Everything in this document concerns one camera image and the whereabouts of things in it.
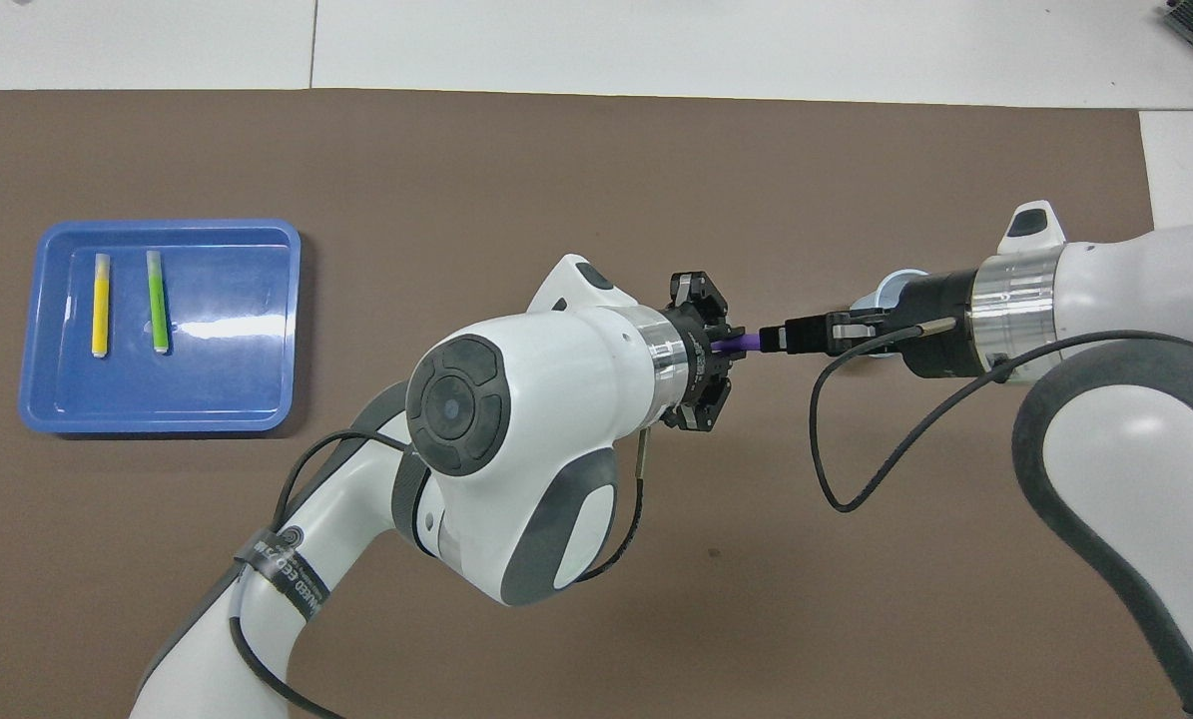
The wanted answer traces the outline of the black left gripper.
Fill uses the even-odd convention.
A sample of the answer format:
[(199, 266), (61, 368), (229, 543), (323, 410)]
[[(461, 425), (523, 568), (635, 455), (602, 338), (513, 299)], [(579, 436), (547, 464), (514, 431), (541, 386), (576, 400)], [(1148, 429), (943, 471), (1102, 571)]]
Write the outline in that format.
[[(670, 279), (670, 302), (661, 309), (672, 342), (669, 362), (656, 368), (656, 404), (675, 405), (665, 413), (665, 426), (674, 429), (709, 432), (715, 428), (733, 382), (733, 359), (713, 351), (715, 342), (737, 340), (741, 328), (728, 320), (729, 306), (706, 272), (675, 273)], [(761, 328), (762, 354), (841, 357), (880, 336), (876, 328), (796, 329)]]

